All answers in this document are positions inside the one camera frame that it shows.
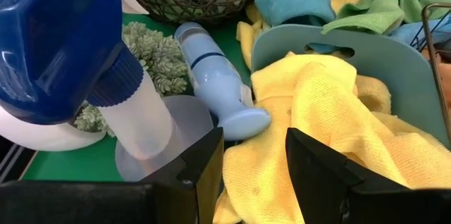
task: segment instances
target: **blue spray bottle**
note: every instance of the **blue spray bottle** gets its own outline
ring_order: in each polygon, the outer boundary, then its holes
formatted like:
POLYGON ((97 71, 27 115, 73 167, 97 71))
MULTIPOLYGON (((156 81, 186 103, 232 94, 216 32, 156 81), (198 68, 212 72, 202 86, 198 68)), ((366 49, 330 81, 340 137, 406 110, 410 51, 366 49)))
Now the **blue spray bottle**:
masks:
POLYGON ((271 117, 254 108, 251 89, 224 56, 210 34, 197 23, 184 23, 175 38, 190 67, 194 94, 218 116, 224 140, 241 140, 265 130, 271 117))
POLYGON ((121 0, 0 0, 0 105, 27 123, 55 125, 88 100, 118 137, 119 173, 138 181, 212 123, 194 97, 161 99, 121 25, 121 0))

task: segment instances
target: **wicker basket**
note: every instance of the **wicker basket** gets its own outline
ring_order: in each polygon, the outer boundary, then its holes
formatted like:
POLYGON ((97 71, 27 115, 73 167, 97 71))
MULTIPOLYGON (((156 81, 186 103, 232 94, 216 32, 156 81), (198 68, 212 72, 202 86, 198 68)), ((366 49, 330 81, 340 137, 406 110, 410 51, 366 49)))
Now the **wicker basket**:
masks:
POLYGON ((137 0, 149 17, 162 23, 195 21, 215 25, 236 16, 253 0, 137 0))

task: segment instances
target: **blue towel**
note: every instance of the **blue towel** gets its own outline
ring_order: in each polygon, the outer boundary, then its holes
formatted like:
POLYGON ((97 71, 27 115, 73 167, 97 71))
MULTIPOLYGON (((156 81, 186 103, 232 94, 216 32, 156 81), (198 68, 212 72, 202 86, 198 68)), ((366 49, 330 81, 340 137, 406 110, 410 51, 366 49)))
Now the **blue towel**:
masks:
MULTIPOLYGON (((255 0, 255 5, 272 26, 287 23, 323 26, 335 20, 330 0, 255 0)), ((322 54, 335 50, 325 44, 311 44, 310 47, 322 54)))
MULTIPOLYGON (((422 27, 422 22, 405 24, 391 32, 388 36, 399 42, 412 45, 415 49, 420 48, 422 50, 426 46, 426 37, 422 27)), ((429 29, 432 31, 434 44, 446 42, 450 39, 451 15, 448 14, 440 20, 430 20, 429 29)))

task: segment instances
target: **bin handle hole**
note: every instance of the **bin handle hole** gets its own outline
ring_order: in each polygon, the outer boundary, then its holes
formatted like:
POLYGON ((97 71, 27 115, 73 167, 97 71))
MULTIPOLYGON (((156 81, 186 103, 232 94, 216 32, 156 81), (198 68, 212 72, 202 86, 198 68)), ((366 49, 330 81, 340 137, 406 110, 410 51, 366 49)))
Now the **bin handle hole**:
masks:
MULTIPOLYGON (((312 54, 314 52, 313 49, 311 48, 312 45, 315 46, 315 45, 325 45, 325 44, 316 43, 316 42, 309 43, 308 45, 306 45, 304 47, 304 52, 306 54, 312 54)), ((354 56, 355 50, 353 48, 349 48, 349 47, 336 46, 334 52, 327 53, 325 55, 335 55, 335 56, 339 56, 340 58, 345 59, 345 58, 351 58, 352 56, 354 56)))

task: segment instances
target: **pile of towels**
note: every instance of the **pile of towels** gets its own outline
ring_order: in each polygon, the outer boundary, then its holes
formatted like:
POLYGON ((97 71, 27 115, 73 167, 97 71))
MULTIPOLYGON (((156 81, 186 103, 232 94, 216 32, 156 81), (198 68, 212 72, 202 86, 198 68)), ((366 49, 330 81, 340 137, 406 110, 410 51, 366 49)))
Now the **pile of towels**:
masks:
POLYGON ((341 58, 288 53, 251 80, 272 123, 225 151, 214 223, 304 223, 288 174, 289 127, 406 187, 451 188, 451 152, 391 115, 388 88, 341 58))
MULTIPOLYGON (((253 40, 261 31, 286 23, 321 26, 324 34, 345 29, 389 35, 410 45, 422 27, 422 8, 436 2, 451 3, 451 0, 255 0, 247 9, 252 24, 239 23, 237 38, 245 39, 242 51, 246 61, 253 40)), ((438 26, 437 33, 451 31, 450 17, 438 20, 447 12, 444 8, 431 11, 431 29, 438 26)), ((434 38, 434 42, 446 41, 443 36, 434 38)), ((335 51, 334 47, 324 45, 311 48, 320 54, 335 51)))

